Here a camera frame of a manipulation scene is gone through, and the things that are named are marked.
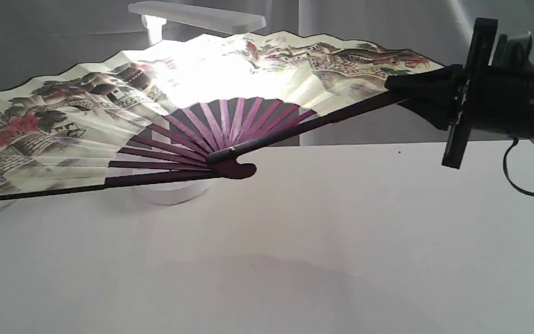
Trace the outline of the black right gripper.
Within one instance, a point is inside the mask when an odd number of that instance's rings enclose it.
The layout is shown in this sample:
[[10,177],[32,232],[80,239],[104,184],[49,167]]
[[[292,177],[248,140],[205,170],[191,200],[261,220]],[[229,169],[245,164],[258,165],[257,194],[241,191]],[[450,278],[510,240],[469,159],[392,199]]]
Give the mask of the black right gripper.
[[[449,132],[442,165],[461,167],[473,129],[534,139],[534,81],[491,66],[498,21],[477,18],[465,65],[389,76],[384,102]],[[451,108],[457,106],[453,122]]]

